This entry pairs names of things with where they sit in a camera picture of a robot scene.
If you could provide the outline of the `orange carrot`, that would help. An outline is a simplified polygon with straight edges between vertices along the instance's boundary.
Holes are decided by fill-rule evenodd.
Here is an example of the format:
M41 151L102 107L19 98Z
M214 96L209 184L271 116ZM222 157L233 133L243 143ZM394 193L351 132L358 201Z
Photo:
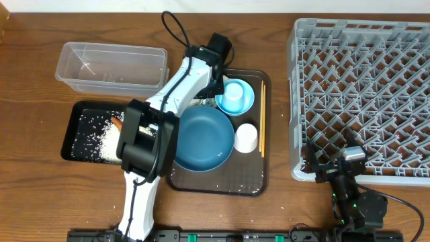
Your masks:
M120 119L118 119L117 117L115 117L115 116L112 116L111 120L112 120L112 123L114 124L114 126L119 131L121 131L122 130L122 121Z

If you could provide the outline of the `foil wrapper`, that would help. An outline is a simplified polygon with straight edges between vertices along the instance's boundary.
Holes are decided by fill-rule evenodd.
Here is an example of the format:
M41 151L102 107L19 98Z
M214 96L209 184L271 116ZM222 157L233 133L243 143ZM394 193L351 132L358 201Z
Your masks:
M206 98L206 99L193 99L193 104L195 106L209 106L212 108L216 108L216 100L214 98Z

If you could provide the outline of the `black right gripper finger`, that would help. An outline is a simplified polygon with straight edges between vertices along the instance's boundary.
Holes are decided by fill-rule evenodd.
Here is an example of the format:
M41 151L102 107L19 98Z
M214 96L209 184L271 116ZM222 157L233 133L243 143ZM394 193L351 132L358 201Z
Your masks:
M309 139L306 140L305 151L305 164L301 170L304 173L316 173L318 170L319 162L316 158L314 147Z
M347 144L345 146L346 148L359 147L362 149L362 151L365 153L365 155L367 157L369 156L369 153L363 148L362 145L360 145L358 143L358 141L356 140L355 135L354 135L354 133L352 133L352 131L350 131L350 130L345 131L345 140L347 141Z

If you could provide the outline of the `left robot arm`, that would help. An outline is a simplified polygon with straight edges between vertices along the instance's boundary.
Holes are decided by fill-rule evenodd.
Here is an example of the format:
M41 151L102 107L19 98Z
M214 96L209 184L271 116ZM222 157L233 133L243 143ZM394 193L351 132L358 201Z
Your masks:
M231 50L231 41L218 33L205 46L188 44L167 84L145 102L134 99L125 109L116 151L126 180L124 213L117 228L121 241L145 241L150 235L157 187L177 150L180 117L192 99L224 91Z

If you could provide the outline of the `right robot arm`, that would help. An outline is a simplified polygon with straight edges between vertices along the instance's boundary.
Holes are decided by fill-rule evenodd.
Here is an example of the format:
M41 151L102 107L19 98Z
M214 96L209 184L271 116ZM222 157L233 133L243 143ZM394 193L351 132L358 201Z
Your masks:
M383 227L387 199L370 192L360 192L355 177L366 170L368 153L352 137L328 163L322 164L310 140L306 141L305 173L315 174L315 182L330 183L335 217L342 220L340 229L347 232L371 231Z

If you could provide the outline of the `white rice pile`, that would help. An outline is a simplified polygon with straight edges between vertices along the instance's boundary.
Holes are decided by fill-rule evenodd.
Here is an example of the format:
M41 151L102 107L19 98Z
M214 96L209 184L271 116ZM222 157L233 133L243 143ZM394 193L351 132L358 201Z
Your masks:
M124 121L123 112L95 109L83 111L72 138L72 160L121 164L122 160L116 155L120 131L112 123L112 116Z

